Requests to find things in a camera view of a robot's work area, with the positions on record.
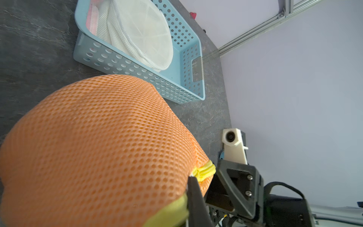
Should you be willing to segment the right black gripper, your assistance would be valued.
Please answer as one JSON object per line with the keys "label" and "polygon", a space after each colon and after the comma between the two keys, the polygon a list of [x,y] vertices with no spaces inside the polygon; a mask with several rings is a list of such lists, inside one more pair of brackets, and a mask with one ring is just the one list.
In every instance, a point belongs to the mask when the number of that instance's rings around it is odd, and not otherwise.
{"label": "right black gripper", "polygon": [[212,220],[227,215],[225,226],[231,226],[235,219],[248,227],[263,227],[263,186],[256,167],[221,160],[206,194]]}

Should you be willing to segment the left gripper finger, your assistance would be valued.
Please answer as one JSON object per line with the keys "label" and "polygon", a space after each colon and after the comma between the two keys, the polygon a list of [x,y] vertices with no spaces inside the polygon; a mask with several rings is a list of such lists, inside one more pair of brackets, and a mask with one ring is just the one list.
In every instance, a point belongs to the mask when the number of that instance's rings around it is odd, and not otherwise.
{"label": "left gripper finger", "polygon": [[193,176],[188,177],[188,226],[189,227],[213,227],[207,206],[202,196],[199,183]]}

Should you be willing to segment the orange mesh laundry bag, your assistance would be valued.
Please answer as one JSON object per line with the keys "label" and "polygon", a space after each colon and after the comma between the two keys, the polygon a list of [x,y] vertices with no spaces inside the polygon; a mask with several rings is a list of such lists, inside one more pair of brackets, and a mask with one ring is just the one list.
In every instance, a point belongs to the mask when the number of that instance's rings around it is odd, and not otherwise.
{"label": "orange mesh laundry bag", "polygon": [[150,83],[104,75],[46,97],[1,145],[7,227],[178,227],[215,165]]}

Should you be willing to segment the white mesh laundry bag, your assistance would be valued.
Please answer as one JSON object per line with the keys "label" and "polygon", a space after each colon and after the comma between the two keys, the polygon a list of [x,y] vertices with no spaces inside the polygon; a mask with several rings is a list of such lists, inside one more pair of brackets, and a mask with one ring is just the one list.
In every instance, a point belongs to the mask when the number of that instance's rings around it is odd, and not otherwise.
{"label": "white mesh laundry bag", "polygon": [[91,1],[86,27],[156,72],[172,63],[174,50],[168,23],[152,1]]}

